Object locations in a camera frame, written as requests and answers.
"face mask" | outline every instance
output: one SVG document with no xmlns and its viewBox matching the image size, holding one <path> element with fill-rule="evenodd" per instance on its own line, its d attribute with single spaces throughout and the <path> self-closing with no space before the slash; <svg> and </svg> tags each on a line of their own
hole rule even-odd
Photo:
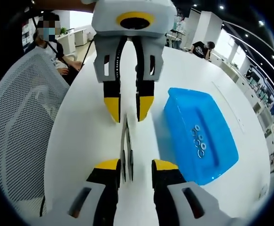
<svg viewBox="0 0 274 226">
<path fill-rule="evenodd" d="M 44 27 L 43 28 L 43 40 L 54 41 L 56 39 L 55 27 Z"/>
</svg>

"blue plastic container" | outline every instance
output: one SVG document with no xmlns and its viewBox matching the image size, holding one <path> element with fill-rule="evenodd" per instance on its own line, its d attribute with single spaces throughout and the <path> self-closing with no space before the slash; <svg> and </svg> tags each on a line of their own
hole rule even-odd
<svg viewBox="0 0 274 226">
<path fill-rule="evenodd" d="M 178 167 L 186 181 L 205 185 L 238 161 L 231 131 L 213 98 L 170 88 L 164 108 Z"/>
</svg>

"person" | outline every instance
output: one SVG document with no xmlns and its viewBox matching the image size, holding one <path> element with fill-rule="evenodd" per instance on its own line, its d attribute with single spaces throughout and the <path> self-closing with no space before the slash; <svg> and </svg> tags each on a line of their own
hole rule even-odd
<svg viewBox="0 0 274 226">
<path fill-rule="evenodd" d="M 251 78 L 251 73 L 253 72 L 253 66 L 250 65 L 250 68 L 248 69 L 248 71 L 245 74 L 245 78 L 246 79 L 250 79 Z"/>
<path fill-rule="evenodd" d="M 204 58 L 206 60 L 209 60 L 211 50 L 214 48 L 215 48 L 215 44 L 212 41 L 209 41 L 206 44 L 204 44 L 201 41 L 198 41 L 192 45 L 190 53 L 193 53 L 199 58 Z"/>
<path fill-rule="evenodd" d="M 25 53 L 34 48 L 44 49 L 60 75 L 71 85 L 81 68 L 82 62 L 72 61 L 64 55 L 62 45 L 56 40 L 59 33 L 59 16 L 51 12 L 44 14 L 37 24 L 33 42 L 27 47 Z"/>
<path fill-rule="evenodd" d="M 176 30 L 179 31 L 179 32 L 181 32 L 181 33 L 185 33 L 185 26 L 186 26 L 185 18 L 182 17 L 180 19 L 180 21 L 177 23 Z M 173 41 L 173 48 L 180 49 L 180 45 L 182 43 L 181 34 L 177 34 L 177 37 L 179 37 L 179 38 L 178 39 L 176 38 Z"/>
</svg>

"black lanyard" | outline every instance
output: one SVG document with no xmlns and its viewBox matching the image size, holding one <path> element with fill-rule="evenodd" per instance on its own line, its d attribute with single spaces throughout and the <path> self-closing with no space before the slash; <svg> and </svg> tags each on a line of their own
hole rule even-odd
<svg viewBox="0 0 274 226">
<path fill-rule="evenodd" d="M 55 52 L 56 56 L 58 56 L 58 52 L 52 47 L 52 45 L 46 41 L 47 45 Z M 66 61 L 63 58 L 59 59 L 60 61 L 62 61 L 65 65 L 67 65 L 68 69 L 70 68 L 70 66 L 66 63 Z"/>
</svg>

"white mesh chair back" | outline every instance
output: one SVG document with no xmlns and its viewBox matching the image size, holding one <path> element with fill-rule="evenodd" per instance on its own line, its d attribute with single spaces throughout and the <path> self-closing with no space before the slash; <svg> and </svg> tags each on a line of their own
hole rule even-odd
<svg viewBox="0 0 274 226">
<path fill-rule="evenodd" d="M 23 219 L 39 217 L 47 144 L 68 89 L 39 48 L 0 82 L 0 187 Z"/>
</svg>

